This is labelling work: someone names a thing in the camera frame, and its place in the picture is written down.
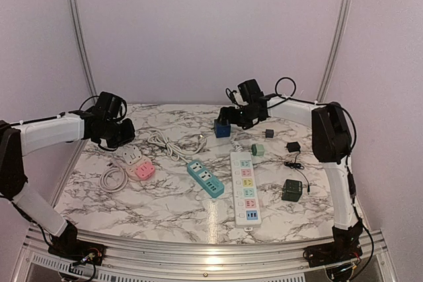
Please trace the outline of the dark green cube socket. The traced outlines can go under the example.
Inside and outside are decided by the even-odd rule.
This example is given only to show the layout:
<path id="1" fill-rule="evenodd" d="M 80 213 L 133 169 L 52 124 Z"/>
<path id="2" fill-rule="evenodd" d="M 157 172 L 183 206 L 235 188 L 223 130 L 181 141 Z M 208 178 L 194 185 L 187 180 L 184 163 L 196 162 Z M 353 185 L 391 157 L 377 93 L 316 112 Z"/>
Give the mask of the dark green cube socket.
<path id="1" fill-rule="evenodd" d="M 303 193 L 303 184 L 299 180 L 287 179 L 282 188 L 282 200 L 298 202 Z"/>

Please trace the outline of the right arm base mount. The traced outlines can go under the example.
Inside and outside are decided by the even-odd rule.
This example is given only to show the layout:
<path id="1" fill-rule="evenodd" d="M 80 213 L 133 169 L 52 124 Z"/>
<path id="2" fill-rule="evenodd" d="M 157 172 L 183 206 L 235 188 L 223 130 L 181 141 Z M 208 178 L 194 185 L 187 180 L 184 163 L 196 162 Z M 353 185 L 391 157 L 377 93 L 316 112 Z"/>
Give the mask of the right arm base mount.
<path id="1" fill-rule="evenodd" d="M 335 243 L 329 242 L 306 247 L 303 251 L 303 258 L 308 262 L 309 267 L 319 267 L 360 258 L 362 254 L 361 246 L 353 245 L 351 248 L 338 248 Z"/>

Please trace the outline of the teal power strip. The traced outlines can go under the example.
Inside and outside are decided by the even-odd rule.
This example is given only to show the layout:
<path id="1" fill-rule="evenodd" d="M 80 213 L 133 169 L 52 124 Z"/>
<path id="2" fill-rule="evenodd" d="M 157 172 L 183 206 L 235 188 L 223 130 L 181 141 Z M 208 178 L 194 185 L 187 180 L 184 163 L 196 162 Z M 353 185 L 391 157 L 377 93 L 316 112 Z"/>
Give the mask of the teal power strip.
<path id="1" fill-rule="evenodd" d="M 189 175 L 209 194 L 217 198 L 224 193 L 224 184 L 199 160 L 187 164 Z"/>

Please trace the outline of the blue cube socket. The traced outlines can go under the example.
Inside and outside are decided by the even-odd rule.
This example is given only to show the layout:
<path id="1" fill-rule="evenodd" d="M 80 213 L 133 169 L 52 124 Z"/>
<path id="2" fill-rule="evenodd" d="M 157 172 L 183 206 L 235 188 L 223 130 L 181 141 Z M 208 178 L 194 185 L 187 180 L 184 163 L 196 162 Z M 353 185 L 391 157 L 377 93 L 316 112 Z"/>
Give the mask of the blue cube socket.
<path id="1" fill-rule="evenodd" d="M 231 125 L 219 123 L 218 120 L 213 122 L 213 131 L 216 138 L 225 138 L 231 135 Z"/>

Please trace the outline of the light green USB adapter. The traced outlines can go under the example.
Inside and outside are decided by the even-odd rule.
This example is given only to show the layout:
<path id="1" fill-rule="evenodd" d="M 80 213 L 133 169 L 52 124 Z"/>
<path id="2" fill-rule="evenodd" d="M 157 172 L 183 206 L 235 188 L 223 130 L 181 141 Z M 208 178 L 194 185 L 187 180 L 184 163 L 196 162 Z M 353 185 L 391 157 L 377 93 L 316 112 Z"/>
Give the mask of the light green USB adapter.
<path id="1" fill-rule="evenodd" d="M 264 145 L 263 144 L 258 144 L 258 143 L 252 144 L 252 146 L 251 146 L 251 153 L 252 153 L 252 156 L 255 156 L 255 157 L 263 157 L 264 154 L 265 154 Z"/>

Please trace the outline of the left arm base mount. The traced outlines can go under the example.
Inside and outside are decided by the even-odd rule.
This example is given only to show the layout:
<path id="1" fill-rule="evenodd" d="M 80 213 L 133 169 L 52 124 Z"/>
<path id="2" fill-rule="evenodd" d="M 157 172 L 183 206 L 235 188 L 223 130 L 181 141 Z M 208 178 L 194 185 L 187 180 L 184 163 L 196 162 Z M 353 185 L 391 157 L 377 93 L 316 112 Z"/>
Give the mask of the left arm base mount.
<path id="1" fill-rule="evenodd" d="M 72 245 L 68 249 L 63 249 L 57 244 L 50 246 L 48 252 L 55 256 L 61 258 L 66 258 L 68 260 L 73 260 L 74 262 L 82 262 L 82 259 L 89 254 L 94 254 L 94 258 L 89 260 L 90 264 L 95 264 L 99 266 L 102 264 L 104 253 L 106 251 L 106 246 L 103 244 L 98 244 L 94 242 L 87 242 L 78 240 L 76 244 Z"/>

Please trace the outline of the white long power strip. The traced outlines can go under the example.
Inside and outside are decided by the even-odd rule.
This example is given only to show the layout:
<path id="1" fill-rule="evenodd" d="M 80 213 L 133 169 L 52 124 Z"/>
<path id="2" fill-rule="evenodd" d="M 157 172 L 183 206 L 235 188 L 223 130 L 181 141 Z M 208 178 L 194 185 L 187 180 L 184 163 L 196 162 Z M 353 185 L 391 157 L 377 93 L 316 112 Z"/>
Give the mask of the white long power strip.
<path id="1" fill-rule="evenodd" d="M 262 224 L 258 190 L 249 152 L 230 154 L 235 226 L 245 230 Z"/>

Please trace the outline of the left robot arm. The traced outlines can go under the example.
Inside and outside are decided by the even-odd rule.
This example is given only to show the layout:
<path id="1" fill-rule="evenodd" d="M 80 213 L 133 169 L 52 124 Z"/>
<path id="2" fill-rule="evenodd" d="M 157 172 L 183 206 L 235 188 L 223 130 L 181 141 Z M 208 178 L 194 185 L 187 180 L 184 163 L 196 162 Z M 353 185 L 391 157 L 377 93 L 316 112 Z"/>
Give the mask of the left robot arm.
<path id="1" fill-rule="evenodd" d="M 65 220 L 28 183 L 23 158 L 34 151 L 79 140 L 91 140 L 114 151 L 135 138 L 129 118 L 116 114 L 76 110 L 56 117 L 16 124 L 1 122 L 1 197 L 52 236 L 51 247 L 70 259 L 83 254 L 75 225 Z"/>

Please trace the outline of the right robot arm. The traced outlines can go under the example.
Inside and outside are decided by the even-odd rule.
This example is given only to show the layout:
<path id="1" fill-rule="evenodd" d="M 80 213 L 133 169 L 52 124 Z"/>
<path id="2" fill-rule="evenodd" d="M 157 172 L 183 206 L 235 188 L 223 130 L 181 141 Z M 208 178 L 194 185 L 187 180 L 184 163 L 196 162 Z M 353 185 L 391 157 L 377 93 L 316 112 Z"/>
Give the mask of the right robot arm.
<path id="1" fill-rule="evenodd" d="M 328 245 L 327 254 L 334 261 L 343 260 L 357 248 L 363 231 L 355 206 L 356 185 L 348 164 L 356 143 L 346 121 L 349 113 L 337 102 L 309 102 L 273 93 L 252 104 L 222 107 L 214 126 L 233 124 L 250 129 L 270 116 L 311 128 L 312 151 L 323 164 L 334 205 L 334 242 Z"/>

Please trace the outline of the dark grey USB charger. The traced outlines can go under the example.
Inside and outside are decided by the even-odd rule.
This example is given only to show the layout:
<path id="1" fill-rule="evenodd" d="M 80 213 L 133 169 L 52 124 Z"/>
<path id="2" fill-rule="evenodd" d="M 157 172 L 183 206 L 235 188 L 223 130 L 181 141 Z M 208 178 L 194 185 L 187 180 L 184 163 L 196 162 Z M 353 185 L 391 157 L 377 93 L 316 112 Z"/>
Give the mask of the dark grey USB charger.
<path id="1" fill-rule="evenodd" d="M 273 129 L 266 129 L 264 134 L 265 134 L 265 138 L 272 139 L 274 137 L 274 130 Z"/>

